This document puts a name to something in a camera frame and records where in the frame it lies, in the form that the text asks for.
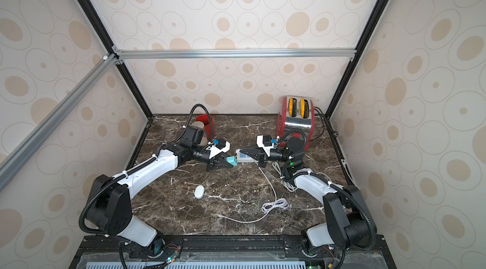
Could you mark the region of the teal charger adapter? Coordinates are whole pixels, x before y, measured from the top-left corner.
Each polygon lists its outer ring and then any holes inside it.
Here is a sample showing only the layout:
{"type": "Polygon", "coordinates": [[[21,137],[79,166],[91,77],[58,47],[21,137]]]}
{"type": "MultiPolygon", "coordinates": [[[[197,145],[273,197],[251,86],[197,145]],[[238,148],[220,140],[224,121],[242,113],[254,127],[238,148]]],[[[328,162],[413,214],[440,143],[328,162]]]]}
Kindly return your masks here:
{"type": "Polygon", "coordinates": [[[229,156],[226,158],[227,163],[231,164],[233,167],[238,165],[237,158],[235,156],[229,156]]]}

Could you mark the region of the white earbud case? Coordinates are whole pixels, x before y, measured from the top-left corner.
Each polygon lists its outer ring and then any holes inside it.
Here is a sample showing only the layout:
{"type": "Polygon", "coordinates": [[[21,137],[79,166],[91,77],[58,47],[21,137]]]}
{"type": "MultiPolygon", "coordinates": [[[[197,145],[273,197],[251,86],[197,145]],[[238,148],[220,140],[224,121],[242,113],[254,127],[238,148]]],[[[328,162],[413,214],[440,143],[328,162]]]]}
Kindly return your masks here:
{"type": "Polygon", "coordinates": [[[205,187],[203,185],[198,185],[194,190],[194,197],[196,199],[202,199],[205,195],[205,187]]]}

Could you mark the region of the white power strip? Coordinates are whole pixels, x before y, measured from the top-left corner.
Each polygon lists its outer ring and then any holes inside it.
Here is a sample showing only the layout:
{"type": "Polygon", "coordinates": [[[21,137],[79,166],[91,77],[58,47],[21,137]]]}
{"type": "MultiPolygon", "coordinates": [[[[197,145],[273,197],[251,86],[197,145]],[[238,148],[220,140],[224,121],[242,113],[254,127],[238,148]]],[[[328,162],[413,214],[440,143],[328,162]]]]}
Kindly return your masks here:
{"type": "Polygon", "coordinates": [[[257,163],[258,162],[257,160],[255,160],[251,156],[242,153],[240,149],[236,150],[236,159],[237,159],[238,164],[257,163]]]}

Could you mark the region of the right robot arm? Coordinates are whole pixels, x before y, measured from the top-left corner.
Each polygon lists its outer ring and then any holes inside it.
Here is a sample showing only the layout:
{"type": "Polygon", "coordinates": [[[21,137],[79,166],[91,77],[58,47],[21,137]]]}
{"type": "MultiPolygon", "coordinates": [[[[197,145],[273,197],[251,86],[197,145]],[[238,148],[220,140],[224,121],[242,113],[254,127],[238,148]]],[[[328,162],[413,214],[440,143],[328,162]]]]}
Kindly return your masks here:
{"type": "Polygon", "coordinates": [[[264,168],[272,162],[282,183],[307,192],[322,205],[326,222],[303,231],[309,247],[332,245],[370,250],[376,243],[377,226],[355,185],[343,187],[307,168],[304,163],[308,137],[301,130],[283,136],[258,136],[256,146],[238,154],[252,158],[264,168]]]}

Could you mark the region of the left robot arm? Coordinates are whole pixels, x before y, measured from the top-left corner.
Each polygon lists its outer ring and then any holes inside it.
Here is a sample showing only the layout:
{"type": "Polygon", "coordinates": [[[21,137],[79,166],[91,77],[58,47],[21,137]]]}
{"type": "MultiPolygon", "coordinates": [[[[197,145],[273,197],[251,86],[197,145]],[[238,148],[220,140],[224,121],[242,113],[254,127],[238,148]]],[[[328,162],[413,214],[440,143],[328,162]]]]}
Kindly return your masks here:
{"type": "Polygon", "coordinates": [[[166,245],[162,233],[133,214],[131,200],[188,161],[204,163],[208,171],[234,168],[235,159],[227,154],[230,143],[216,139],[211,117],[208,126],[205,131],[187,123],[180,136],[159,146],[148,160],[112,177],[98,176],[78,218],[81,231],[119,237],[143,247],[151,256],[159,255],[166,245]]]}

